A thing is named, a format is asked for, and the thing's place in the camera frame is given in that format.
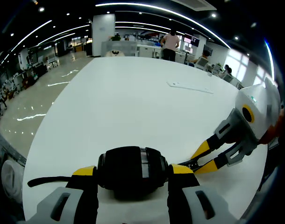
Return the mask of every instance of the shiny floor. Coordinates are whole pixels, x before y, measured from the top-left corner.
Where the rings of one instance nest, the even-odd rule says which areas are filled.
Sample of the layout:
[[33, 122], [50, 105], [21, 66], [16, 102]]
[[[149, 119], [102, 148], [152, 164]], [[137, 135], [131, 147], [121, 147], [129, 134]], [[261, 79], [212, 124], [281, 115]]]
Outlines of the shiny floor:
[[84, 51], [58, 59], [58, 66], [11, 100], [0, 119], [0, 133], [25, 158], [41, 121], [61, 91], [93, 58]]

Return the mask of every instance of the black cable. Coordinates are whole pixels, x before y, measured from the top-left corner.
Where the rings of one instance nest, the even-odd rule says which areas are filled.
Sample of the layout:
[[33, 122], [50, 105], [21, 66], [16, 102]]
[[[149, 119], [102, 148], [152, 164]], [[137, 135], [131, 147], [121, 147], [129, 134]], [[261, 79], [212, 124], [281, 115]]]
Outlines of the black cable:
[[28, 181], [27, 185], [31, 188], [43, 183], [50, 183], [50, 182], [68, 182], [71, 177], [69, 176], [52, 176], [52, 177], [40, 177]]

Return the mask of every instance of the pink shirt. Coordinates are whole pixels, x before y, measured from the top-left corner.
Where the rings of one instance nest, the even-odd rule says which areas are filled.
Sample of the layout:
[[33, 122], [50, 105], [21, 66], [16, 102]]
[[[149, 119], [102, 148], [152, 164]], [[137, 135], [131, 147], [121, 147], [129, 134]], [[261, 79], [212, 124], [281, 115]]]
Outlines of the pink shirt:
[[165, 39], [164, 48], [176, 51], [176, 44], [179, 42], [178, 36], [166, 34], [163, 38]]

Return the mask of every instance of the monitor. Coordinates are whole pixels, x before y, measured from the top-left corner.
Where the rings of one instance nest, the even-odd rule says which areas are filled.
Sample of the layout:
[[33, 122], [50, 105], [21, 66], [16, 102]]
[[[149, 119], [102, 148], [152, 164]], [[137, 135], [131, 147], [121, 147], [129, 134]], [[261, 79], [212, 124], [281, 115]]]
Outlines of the monitor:
[[207, 51], [209, 51], [209, 53], [210, 53], [210, 56], [212, 56], [212, 49], [211, 48], [209, 48], [207, 45], [204, 45], [204, 50], [207, 50]]
[[199, 38], [196, 38], [195, 36], [191, 36], [189, 34], [185, 34], [184, 42], [191, 43], [193, 46], [198, 47], [200, 40], [199, 40]]
[[185, 46], [185, 51], [189, 52], [192, 54], [192, 48], [188, 47], [188, 46]]

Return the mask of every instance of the yellow plastic part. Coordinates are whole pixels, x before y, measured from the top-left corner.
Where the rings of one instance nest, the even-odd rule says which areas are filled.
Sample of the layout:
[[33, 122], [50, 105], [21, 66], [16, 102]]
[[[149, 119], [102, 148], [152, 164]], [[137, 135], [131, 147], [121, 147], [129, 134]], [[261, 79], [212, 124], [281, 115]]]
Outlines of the yellow plastic part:
[[181, 166], [178, 164], [172, 164], [172, 168], [173, 168], [174, 174], [193, 174], [193, 171], [185, 166]]
[[84, 167], [84, 168], [78, 169], [73, 173], [73, 175], [92, 176], [94, 167], [95, 166], [90, 166], [90, 167]]
[[254, 113], [253, 113], [253, 111], [251, 110], [251, 108], [250, 108], [248, 105], [246, 105], [246, 104], [244, 104], [243, 107], [245, 107], [245, 108], [249, 111], [250, 116], [251, 116], [251, 123], [254, 123], [255, 117], [254, 117]]
[[207, 140], [204, 141], [200, 146], [199, 148], [197, 149], [197, 151], [193, 154], [193, 156], [190, 158], [190, 159], [193, 159], [194, 157], [197, 157], [198, 155], [204, 153], [205, 151], [209, 150], [209, 145], [208, 145], [208, 142]]
[[209, 163], [205, 164], [202, 168], [195, 171], [194, 173], [195, 174], [204, 174], [204, 173], [214, 172], [217, 170], [218, 170], [218, 168], [216, 167], [214, 160], [212, 160]]

